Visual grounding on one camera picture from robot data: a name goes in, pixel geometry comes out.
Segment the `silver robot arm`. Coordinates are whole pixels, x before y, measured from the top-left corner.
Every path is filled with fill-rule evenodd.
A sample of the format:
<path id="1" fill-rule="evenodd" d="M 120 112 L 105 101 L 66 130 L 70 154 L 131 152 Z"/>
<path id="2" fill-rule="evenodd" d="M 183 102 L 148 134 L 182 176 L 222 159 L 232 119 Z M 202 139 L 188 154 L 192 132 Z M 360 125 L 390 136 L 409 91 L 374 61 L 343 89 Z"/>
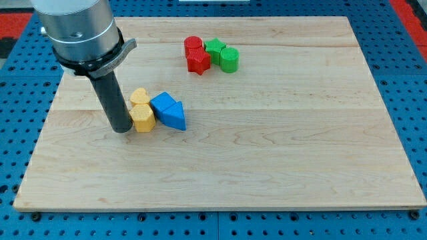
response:
<path id="1" fill-rule="evenodd" d="M 31 0 L 58 62 L 73 75 L 89 75 L 123 45 L 108 0 Z"/>

